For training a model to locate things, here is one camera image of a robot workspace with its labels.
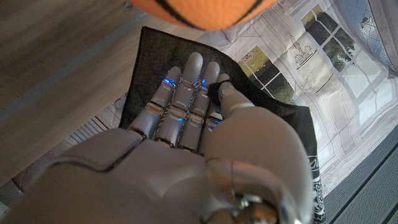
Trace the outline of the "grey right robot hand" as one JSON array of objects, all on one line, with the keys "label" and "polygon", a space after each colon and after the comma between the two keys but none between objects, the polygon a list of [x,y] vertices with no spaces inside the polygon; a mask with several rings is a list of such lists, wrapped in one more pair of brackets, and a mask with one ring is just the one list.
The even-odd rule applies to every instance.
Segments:
[{"label": "grey right robot hand", "polygon": [[310,223],[312,172],[294,128],[192,53],[127,129],[63,153],[3,223]]}]

